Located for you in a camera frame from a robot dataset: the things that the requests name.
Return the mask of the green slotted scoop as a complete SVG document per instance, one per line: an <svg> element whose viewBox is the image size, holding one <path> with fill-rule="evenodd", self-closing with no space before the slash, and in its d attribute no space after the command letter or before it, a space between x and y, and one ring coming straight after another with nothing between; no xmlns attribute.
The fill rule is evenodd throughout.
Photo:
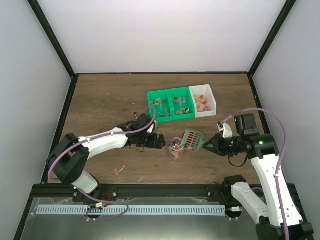
<svg viewBox="0 0 320 240"><path fill-rule="evenodd" d="M193 153L199 152L205 141L201 132L187 128L184 132L181 146Z"/></svg>

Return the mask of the clear plastic jar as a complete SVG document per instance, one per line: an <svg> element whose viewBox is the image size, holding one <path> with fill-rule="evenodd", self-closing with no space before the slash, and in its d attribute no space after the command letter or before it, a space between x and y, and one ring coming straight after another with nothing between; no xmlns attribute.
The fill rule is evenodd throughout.
<svg viewBox="0 0 320 240"><path fill-rule="evenodd" d="M183 156L184 145L182 145L182 139L175 137L171 140L168 147L168 154L173 160L179 160Z"/></svg>

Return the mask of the white candy bin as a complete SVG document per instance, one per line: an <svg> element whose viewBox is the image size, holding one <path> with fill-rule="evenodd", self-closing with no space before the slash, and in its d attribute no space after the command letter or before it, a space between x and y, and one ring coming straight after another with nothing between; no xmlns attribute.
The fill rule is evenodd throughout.
<svg viewBox="0 0 320 240"><path fill-rule="evenodd" d="M212 117L217 115L217 102L209 84L189 87L195 118Z"/></svg>

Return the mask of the green double candy bin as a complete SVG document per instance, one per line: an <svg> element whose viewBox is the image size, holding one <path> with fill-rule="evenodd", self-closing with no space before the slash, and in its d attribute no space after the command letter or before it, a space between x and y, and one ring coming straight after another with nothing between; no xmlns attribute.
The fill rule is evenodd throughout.
<svg viewBox="0 0 320 240"><path fill-rule="evenodd" d="M147 92L150 116L158 123L194 119L196 109L189 87L170 88Z"/></svg>

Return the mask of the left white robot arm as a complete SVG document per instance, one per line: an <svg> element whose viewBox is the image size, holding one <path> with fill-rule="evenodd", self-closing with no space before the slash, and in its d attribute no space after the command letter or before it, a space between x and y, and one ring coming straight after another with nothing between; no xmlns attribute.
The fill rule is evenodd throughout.
<svg viewBox="0 0 320 240"><path fill-rule="evenodd" d="M134 121L96 135L77 137L73 133L67 134L47 159L48 177L55 174L62 184L82 190L89 201L97 202L102 189L98 180L85 171L87 161L104 152L132 145L140 151L144 148L162 149L166 142L162 134L155 133L157 124L143 113Z"/></svg>

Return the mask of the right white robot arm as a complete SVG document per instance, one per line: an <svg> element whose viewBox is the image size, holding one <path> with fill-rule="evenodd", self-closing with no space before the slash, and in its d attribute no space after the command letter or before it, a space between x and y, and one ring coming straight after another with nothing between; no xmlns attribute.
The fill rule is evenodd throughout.
<svg viewBox="0 0 320 240"><path fill-rule="evenodd" d="M223 198L237 200L254 220L260 240L306 240L314 234L311 223L304 221L288 189L281 169L281 154L275 138L260 133L255 116L234 116L237 136L226 121L219 121L219 133L203 144L203 148L222 157L240 153L251 161L264 194L261 200L242 176L227 177Z"/></svg>

